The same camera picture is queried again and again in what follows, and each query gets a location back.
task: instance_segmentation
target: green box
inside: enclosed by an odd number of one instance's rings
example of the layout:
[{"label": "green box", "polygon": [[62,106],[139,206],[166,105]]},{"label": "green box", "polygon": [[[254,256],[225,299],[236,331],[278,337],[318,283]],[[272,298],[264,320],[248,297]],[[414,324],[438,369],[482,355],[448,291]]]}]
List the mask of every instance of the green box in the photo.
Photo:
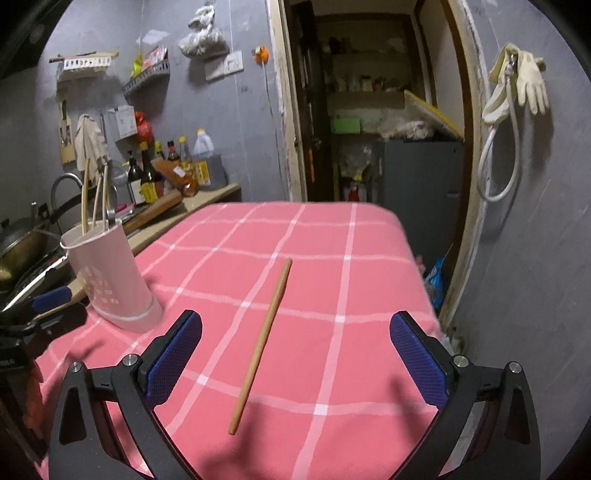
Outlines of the green box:
[{"label": "green box", "polygon": [[360,134],[361,119],[356,117],[332,118],[330,129],[334,134]]}]

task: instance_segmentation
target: red bag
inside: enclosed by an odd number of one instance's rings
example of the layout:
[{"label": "red bag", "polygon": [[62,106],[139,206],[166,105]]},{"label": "red bag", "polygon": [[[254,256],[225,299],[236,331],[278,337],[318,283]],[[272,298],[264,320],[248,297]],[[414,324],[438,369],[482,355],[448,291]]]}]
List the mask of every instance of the red bag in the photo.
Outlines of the red bag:
[{"label": "red bag", "polygon": [[138,138],[140,142],[152,143],[154,142],[154,132],[152,131],[152,125],[145,119],[143,112],[135,113],[135,123],[138,126]]}]

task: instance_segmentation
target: gray wall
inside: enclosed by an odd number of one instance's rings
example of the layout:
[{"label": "gray wall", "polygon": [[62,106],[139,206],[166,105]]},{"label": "gray wall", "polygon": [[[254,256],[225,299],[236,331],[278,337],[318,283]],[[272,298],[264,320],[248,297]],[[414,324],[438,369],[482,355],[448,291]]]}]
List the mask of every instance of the gray wall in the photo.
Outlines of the gray wall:
[{"label": "gray wall", "polygon": [[[28,215],[30,202],[49,202],[51,184],[64,171],[61,164],[56,99],[55,63],[47,60],[59,53],[71,55],[87,51],[118,50],[107,75],[102,79],[67,82],[68,112],[76,128],[78,117],[88,112],[98,119],[100,111],[125,103],[121,86],[129,79],[130,65],[137,55],[141,2],[74,0],[51,35],[39,64],[34,69],[12,75],[0,82],[0,219],[15,220]],[[120,160],[115,144],[109,151]],[[75,168],[75,163],[65,166]],[[57,192],[58,204],[79,190],[65,181]],[[80,219],[72,211],[64,223]]]},{"label": "gray wall", "polygon": [[267,64],[269,105],[264,71],[252,57],[258,45],[271,50],[265,0],[222,0],[212,4],[216,9],[214,25],[232,51],[242,50],[244,71],[209,83],[203,62],[187,59],[176,47],[190,32],[187,24],[202,1],[147,0],[143,32],[170,33],[162,43],[169,49],[171,77],[168,84],[154,85],[142,93],[136,99],[137,107],[148,114],[157,137],[164,142],[185,135],[193,149],[197,129],[204,128],[222,154],[229,180],[242,185],[243,200],[284,200],[288,194],[280,177],[280,159],[284,177],[287,172],[275,68],[271,58]]},{"label": "gray wall", "polygon": [[[519,115],[521,184],[513,199],[489,207],[454,317],[475,362],[524,365],[545,478],[591,416],[591,83],[557,30],[527,0],[467,2],[488,67],[509,41],[548,64],[552,110],[535,120],[529,112]],[[513,152],[507,122],[495,142],[498,184],[511,175]]]},{"label": "gray wall", "polygon": [[[279,158],[284,162],[285,155],[281,131],[278,148],[274,128],[281,126],[274,65],[272,59],[267,65],[272,117],[264,72],[251,55],[260,44],[271,49],[265,0],[215,5],[216,25],[233,49],[243,51],[245,71],[209,84],[203,63],[189,61],[176,47],[189,32],[187,23],[201,5],[202,1],[145,0],[142,31],[170,33],[163,43],[170,51],[171,77],[132,100],[136,108],[148,114],[156,139],[164,145],[186,135],[193,148],[196,129],[206,128],[223,155],[229,179],[242,185],[243,200],[285,199],[286,187],[279,174]],[[101,111],[126,103],[121,87],[129,80],[138,52],[141,11],[141,0],[74,0],[50,37],[38,66],[0,82],[0,220],[28,215],[32,200],[48,202],[55,178],[75,168],[74,163],[65,168],[61,164],[56,64],[48,64],[47,59],[58,53],[120,52],[105,77],[63,84],[67,86],[73,128],[83,112],[98,119]],[[129,143],[108,140],[115,160],[126,157]],[[62,183],[58,203],[76,193],[72,182]],[[72,211],[64,223],[67,226],[77,219],[79,213]]]}]

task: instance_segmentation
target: wok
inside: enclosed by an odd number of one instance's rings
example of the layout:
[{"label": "wok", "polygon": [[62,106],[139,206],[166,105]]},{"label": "wok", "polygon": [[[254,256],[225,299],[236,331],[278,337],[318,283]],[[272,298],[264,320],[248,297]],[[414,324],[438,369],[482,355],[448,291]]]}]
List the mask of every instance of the wok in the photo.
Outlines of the wok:
[{"label": "wok", "polygon": [[[96,195],[96,187],[88,190],[88,198]],[[47,206],[39,209],[31,205],[31,217],[21,218],[0,234],[0,294],[9,293],[20,277],[45,254],[48,235],[43,233],[49,225],[68,210],[79,205],[82,195],[72,197],[55,212],[49,214]]]}]

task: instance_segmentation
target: rubber glove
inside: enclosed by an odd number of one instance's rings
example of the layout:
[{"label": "rubber glove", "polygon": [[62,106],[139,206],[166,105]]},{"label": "rubber glove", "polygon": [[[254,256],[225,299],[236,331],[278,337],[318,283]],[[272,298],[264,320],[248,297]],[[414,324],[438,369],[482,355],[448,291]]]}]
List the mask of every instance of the rubber glove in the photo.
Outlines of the rubber glove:
[{"label": "rubber glove", "polygon": [[530,104],[531,113],[538,114],[538,111],[545,115],[550,108],[548,93],[540,67],[544,68],[544,59],[535,59],[528,51],[519,52],[517,64],[517,99],[520,106],[525,106],[527,100]]},{"label": "rubber glove", "polygon": [[[505,89],[505,70],[512,54],[519,55],[520,50],[512,43],[506,44],[496,58],[495,65],[489,72],[488,78],[496,83],[495,91],[482,111],[482,119],[488,125],[498,125],[509,116],[509,101]],[[517,94],[514,78],[511,80],[513,96]]]}]

